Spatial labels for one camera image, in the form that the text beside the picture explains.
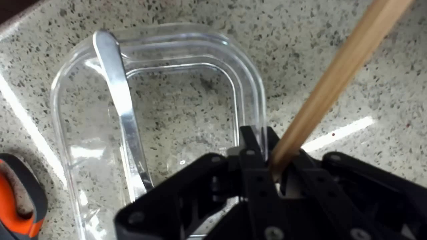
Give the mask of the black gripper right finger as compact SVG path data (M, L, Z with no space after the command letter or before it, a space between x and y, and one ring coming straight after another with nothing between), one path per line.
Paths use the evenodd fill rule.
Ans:
M427 240L427 188L343 152L302 151L279 175L273 240Z

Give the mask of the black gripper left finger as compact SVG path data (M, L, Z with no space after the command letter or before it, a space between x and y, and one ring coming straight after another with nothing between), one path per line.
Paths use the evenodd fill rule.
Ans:
M118 240L188 240L232 198L238 203L202 240L285 240L281 200L251 128L228 154L206 154L122 208Z

